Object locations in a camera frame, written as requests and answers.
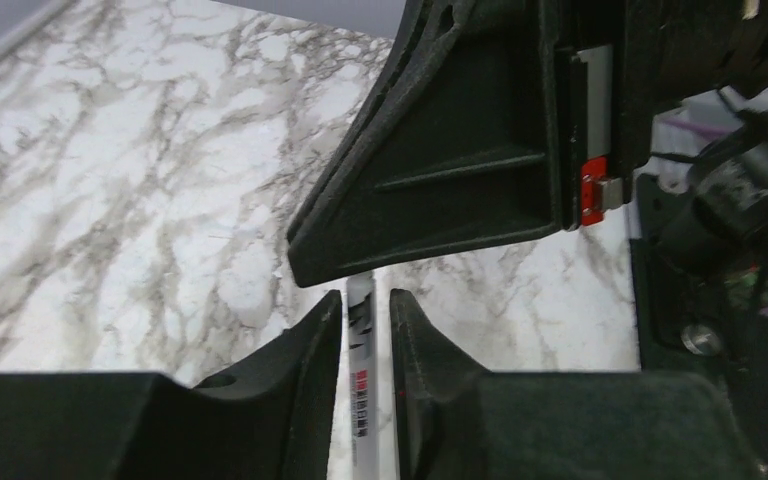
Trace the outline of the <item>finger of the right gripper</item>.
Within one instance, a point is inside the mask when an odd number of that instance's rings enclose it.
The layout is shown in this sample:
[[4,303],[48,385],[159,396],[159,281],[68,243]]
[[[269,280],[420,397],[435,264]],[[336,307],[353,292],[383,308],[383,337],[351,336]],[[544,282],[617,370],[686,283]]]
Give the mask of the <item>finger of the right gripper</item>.
[[554,1],[409,1],[292,220],[301,287],[562,226]]

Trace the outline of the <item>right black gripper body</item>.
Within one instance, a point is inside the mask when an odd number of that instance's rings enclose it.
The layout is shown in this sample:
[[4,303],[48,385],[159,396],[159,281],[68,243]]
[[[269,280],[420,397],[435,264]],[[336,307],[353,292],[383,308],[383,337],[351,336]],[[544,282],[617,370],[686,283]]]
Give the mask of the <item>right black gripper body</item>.
[[560,225],[582,226],[586,143],[607,141],[607,173],[631,181],[656,114],[730,86],[768,87],[768,1],[559,1],[556,98]]

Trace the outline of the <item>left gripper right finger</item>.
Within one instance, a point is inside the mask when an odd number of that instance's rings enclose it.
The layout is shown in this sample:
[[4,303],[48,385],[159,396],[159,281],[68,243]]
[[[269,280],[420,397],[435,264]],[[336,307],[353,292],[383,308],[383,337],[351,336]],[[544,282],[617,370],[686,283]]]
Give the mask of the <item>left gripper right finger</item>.
[[757,479],[725,398],[680,372],[495,372],[390,295],[401,479]]

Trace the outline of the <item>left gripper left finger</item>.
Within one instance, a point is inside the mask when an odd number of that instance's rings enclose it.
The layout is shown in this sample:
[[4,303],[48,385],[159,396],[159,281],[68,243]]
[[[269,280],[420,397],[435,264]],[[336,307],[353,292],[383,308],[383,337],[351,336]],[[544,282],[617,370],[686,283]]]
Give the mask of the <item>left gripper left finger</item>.
[[323,479],[341,321],[333,290],[193,388],[152,372],[0,373],[0,479]]

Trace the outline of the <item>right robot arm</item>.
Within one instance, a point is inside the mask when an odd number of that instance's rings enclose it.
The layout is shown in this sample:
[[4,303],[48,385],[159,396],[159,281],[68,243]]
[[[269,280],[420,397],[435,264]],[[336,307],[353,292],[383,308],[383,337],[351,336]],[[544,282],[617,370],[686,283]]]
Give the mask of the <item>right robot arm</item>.
[[768,87],[768,1],[410,1],[287,240],[302,287],[534,240],[635,202],[642,369],[503,373],[390,296],[403,479],[768,479],[768,111],[672,196],[658,113]]

